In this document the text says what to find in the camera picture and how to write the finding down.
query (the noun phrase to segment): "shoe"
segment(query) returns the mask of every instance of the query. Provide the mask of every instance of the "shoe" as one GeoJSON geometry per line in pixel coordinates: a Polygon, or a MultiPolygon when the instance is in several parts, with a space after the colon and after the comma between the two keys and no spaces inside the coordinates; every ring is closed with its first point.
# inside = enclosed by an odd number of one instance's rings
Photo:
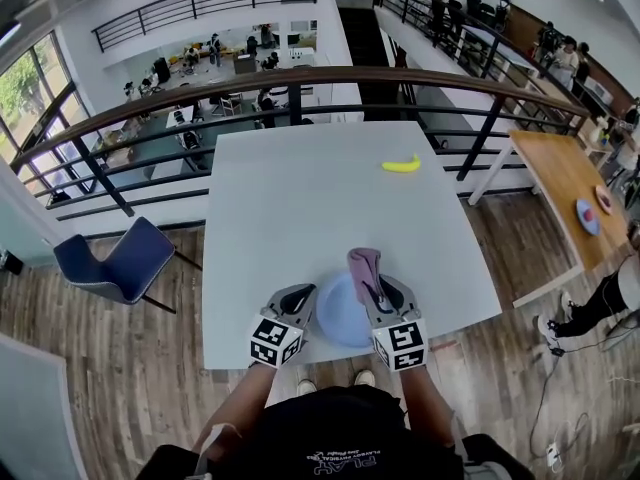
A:
{"type": "Polygon", "coordinates": [[[315,393],[316,391],[318,391],[316,385],[309,379],[304,379],[298,384],[297,396],[308,395],[309,393],[315,393]]]}
{"type": "Polygon", "coordinates": [[[563,290],[560,294],[560,307],[564,314],[567,315],[567,318],[573,320],[573,310],[577,307],[577,304],[571,300],[571,295],[566,290],[563,290]]]}
{"type": "Polygon", "coordinates": [[[538,331],[542,334],[548,343],[556,344],[558,337],[556,336],[556,330],[558,328],[558,322],[550,320],[543,315],[538,316],[538,331]]]}
{"type": "Polygon", "coordinates": [[[354,386],[371,386],[376,387],[376,378],[371,370],[362,370],[356,375],[356,380],[353,383],[354,386]]]}

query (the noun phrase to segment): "metal railing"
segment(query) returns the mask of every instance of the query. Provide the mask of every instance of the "metal railing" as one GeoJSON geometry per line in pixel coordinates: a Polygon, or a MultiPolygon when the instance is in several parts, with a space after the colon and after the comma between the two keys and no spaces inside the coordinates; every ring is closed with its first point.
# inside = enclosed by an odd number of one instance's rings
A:
{"type": "Polygon", "coordinates": [[[273,3],[316,3],[317,0],[156,0],[100,25],[93,32],[100,50],[183,20],[195,20],[219,11],[273,3]]]}
{"type": "MultiPolygon", "coordinates": [[[[61,217],[59,220],[66,220],[74,217],[80,217],[83,215],[89,215],[93,213],[99,213],[104,211],[110,211],[114,209],[122,209],[127,215],[132,216],[134,214],[133,207],[149,204],[158,201],[167,201],[171,199],[180,199],[184,197],[194,197],[206,193],[202,190],[196,190],[192,192],[172,193],[162,196],[137,199],[135,201],[127,201],[125,194],[132,190],[150,187],[154,185],[160,185],[164,183],[170,183],[174,181],[182,181],[192,178],[198,178],[202,176],[208,176],[211,173],[210,168],[207,170],[193,170],[183,174],[177,174],[173,176],[167,176],[160,179],[151,179],[142,182],[128,183],[126,185],[115,186],[111,179],[114,175],[123,172],[132,171],[135,169],[141,169],[151,165],[163,164],[171,162],[177,159],[194,159],[195,157],[204,157],[206,155],[213,155],[215,152],[215,146],[199,147],[192,150],[183,150],[180,152],[165,154],[148,158],[145,160],[138,160],[128,163],[126,165],[109,168],[106,165],[100,165],[98,163],[99,158],[104,158],[106,155],[112,154],[115,151],[132,148],[141,144],[150,143],[153,141],[163,140],[167,137],[176,136],[177,134],[185,133],[188,131],[197,131],[222,125],[229,125],[233,123],[242,123],[246,121],[258,122],[259,120],[274,119],[274,118],[287,118],[286,123],[280,122],[279,125],[299,125],[302,122],[303,116],[313,116],[320,114],[336,114],[336,113],[351,113],[351,112],[377,112],[381,116],[385,113],[388,115],[401,114],[404,119],[412,119],[420,114],[458,114],[464,116],[482,116],[485,118],[484,125],[478,131],[475,130],[428,130],[430,134],[437,136],[457,136],[468,137],[469,147],[457,150],[441,149],[434,146],[437,154],[451,155],[451,154],[464,154],[466,155],[464,162],[461,165],[448,166],[445,168],[447,171],[457,171],[457,179],[464,180],[466,175],[472,170],[488,169],[489,165],[477,165],[476,160],[480,155],[495,155],[499,151],[485,148],[485,142],[489,137],[508,137],[508,134],[504,131],[495,129],[495,124],[498,120],[509,120],[515,127],[516,124],[526,126],[531,123],[544,126],[548,131],[554,131],[556,133],[572,133],[575,134],[578,129],[584,124],[584,120],[587,116],[587,111],[583,107],[578,107],[567,102],[551,99],[541,94],[536,94],[528,91],[523,91],[514,87],[508,87],[504,84],[499,84],[489,80],[482,80],[477,78],[470,78],[468,76],[452,75],[448,73],[440,73],[419,69],[406,69],[406,68],[378,68],[378,67],[316,67],[316,68],[295,68],[287,70],[274,70],[264,71],[261,73],[251,73],[247,75],[237,76],[229,81],[220,82],[217,84],[204,85],[200,87],[180,87],[170,91],[162,91],[151,95],[149,97],[136,100],[125,105],[113,108],[91,117],[81,123],[72,126],[62,133],[56,135],[52,139],[39,143],[33,148],[29,149],[17,157],[11,164],[11,168],[14,172],[18,173],[20,168],[24,166],[31,159],[47,152],[54,148],[57,148],[67,142],[73,142],[78,151],[80,152],[80,158],[71,160],[45,171],[37,176],[29,178],[24,181],[25,184],[39,180],[42,177],[51,174],[59,169],[68,168],[78,162],[85,162],[92,174],[84,176],[80,179],[70,181],[63,185],[58,185],[52,189],[44,190],[36,197],[47,196],[56,191],[64,190],[66,187],[76,185],[78,183],[97,180],[101,190],[96,190],[93,193],[86,194],[74,199],[69,199],[54,204],[50,204],[48,208],[59,208],[61,206],[72,205],[82,201],[87,201],[97,197],[108,195],[113,200],[112,205],[103,206],[100,208],[94,208],[89,210],[83,210],[76,213],[70,213],[61,217]],[[308,87],[313,84],[314,86],[322,84],[340,84],[340,83],[398,83],[409,84],[411,86],[431,86],[440,88],[453,88],[461,89],[465,91],[479,92],[489,94],[494,97],[494,103],[490,110],[482,109],[468,109],[468,108],[456,108],[456,107],[438,107],[428,105],[416,105],[416,104],[360,104],[360,105],[323,105],[303,107],[301,97],[301,87],[308,87]],[[287,87],[289,104],[287,107],[275,108],[274,110],[251,112],[240,115],[233,115],[228,117],[220,117],[213,119],[211,117],[208,120],[203,120],[206,116],[194,115],[194,120],[191,123],[185,123],[180,126],[169,128],[158,133],[149,135],[134,137],[116,144],[109,145],[107,147],[100,148],[96,151],[89,151],[84,144],[82,137],[93,131],[103,129],[109,125],[119,123],[125,119],[137,118],[138,116],[148,115],[150,112],[159,111],[162,109],[175,109],[176,106],[191,106],[194,102],[210,98],[220,98],[228,94],[240,93],[246,91],[255,91],[262,88],[272,87],[287,87]],[[525,116],[523,114],[514,114],[505,111],[509,102],[523,101],[531,105],[535,105],[547,110],[554,110],[563,115],[563,119],[560,121],[551,121],[547,119],[538,119],[525,116]]],[[[508,165],[505,168],[524,168],[524,165],[508,165]]]]}
{"type": "MultiPolygon", "coordinates": [[[[515,87],[533,86],[542,94],[546,91],[540,86],[539,80],[544,78],[568,101],[582,106],[578,98],[549,74],[544,66],[506,37],[462,11],[461,4],[456,6],[454,1],[447,4],[441,0],[378,0],[374,5],[389,9],[403,23],[420,30],[434,47],[444,51],[471,76],[488,77],[515,87]],[[434,13],[434,6],[439,12],[434,13]],[[435,17],[440,13],[444,14],[441,22],[435,17]],[[514,60],[524,61],[521,64],[527,64],[530,68],[515,64],[514,60]]],[[[516,105],[515,111],[532,118],[539,115],[539,112],[532,112],[522,103],[516,105]]]]}

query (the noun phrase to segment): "pink cloth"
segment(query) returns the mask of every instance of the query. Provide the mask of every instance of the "pink cloth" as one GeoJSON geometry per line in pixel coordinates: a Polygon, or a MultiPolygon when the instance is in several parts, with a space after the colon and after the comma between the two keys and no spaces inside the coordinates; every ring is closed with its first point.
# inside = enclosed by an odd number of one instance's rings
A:
{"type": "Polygon", "coordinates": [[[383,295],[378,268],[380,254],[377,249],[368,249],[366,247],[351,249],[347,254],[347,263],[353,278],[356,296],[361,304],[364,304],[365,298],[363,294],[366,293],[365,290],[367,289],[363,283],[372,288],[379,296],[383,295]]]}

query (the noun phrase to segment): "yellow banana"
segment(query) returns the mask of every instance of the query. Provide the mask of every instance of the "yellow banana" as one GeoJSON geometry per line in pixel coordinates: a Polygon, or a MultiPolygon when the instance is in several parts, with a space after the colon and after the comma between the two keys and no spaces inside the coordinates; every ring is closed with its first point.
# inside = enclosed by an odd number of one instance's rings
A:
{"type": "Polygon", "coordinates": [[[420,158],[415,153],[411,162],[383,162],[382,168],[391,172],[413,172],[420,169],[420,158]]]}

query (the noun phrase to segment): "blue plate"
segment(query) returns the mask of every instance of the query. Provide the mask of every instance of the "blue plate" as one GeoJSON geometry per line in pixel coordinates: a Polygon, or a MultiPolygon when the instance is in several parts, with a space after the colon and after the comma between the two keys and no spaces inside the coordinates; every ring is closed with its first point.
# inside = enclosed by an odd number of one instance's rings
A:
{"type": "Polygon", "coordinates": [[[600,234],[600,219],[598,219],[597,212],[593,209],[593,207],[589,204],[589,202],[584,199],[576,200],[576,213],[578,214],[578,220],[585,231],[591,235],[599,235],[600,234]],[[593,220],[591,222],[587,222],[584,218],[584,212],[586,212],[589,208],[593,212],[593,220]]]}
{"type": "Polygon", "coordinates": [[[320,287],[315,314],[329,341],[353,348],[371,346],[371,323],[348,270],[320,287]]]}

